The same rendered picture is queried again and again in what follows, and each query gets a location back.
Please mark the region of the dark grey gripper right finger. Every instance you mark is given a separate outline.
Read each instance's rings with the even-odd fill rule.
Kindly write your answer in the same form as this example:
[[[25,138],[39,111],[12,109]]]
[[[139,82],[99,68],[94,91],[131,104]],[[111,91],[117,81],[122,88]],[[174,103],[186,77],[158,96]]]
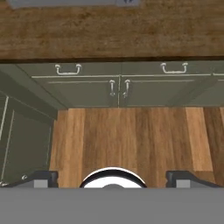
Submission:
[[[165,177],[165,186],[168,188],[221,188],[220,185],[213,182],[197,178],[189,171],[167,171]]]

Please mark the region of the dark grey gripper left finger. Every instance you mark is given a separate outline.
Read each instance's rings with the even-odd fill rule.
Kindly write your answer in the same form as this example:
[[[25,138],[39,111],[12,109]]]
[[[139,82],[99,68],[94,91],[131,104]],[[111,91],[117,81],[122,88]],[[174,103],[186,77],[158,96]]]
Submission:
[[[58,188],[59,174],[56,171],[35,171],[27,179],[8,184],[7,187]]]

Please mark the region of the green corner cupboard door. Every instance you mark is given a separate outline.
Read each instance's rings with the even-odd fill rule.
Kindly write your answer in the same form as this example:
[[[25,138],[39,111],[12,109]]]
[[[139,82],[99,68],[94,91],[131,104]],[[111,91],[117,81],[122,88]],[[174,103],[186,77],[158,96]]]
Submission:
[[[52,135],[51,118],[7,97],[0,122],[0,186],[48,170]]]

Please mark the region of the white and black round object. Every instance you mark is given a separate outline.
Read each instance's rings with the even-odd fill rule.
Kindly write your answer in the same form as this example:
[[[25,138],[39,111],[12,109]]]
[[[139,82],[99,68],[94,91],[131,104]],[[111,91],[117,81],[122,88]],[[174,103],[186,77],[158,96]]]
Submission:
[[[133,171],[121,167],[101,168],[88,174],[80,188],[146,188],[144,180]]]

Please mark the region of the green narrow cupboard front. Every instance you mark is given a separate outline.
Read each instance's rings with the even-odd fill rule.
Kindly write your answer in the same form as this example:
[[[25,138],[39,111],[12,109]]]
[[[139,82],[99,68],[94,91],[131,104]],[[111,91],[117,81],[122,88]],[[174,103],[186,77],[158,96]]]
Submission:
[[[224,60],[214,62],[212,73],[189,95],[188,107],[224,106]]]

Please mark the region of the green drawer front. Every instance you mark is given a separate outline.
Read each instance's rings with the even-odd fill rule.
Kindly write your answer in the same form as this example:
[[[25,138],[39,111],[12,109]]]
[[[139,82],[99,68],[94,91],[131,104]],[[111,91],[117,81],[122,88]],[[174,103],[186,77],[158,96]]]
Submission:
[[[30,76],[60,76],[56,74],[55,65],[71,66],[81,64],[81,75],[117,75],[122,71],[122,66],[119,62],[78,62],[78,63],[31,63],[17,64],[17,66]]]
[[[188,63],[187,72],[184,74],[166,74],[163,73],[160,64],[166,62],[171,67],[176,67],[184,62]],[[213,66],[205,61],[140,61],[140,62],[123,62],[123,75],[210,75]]]

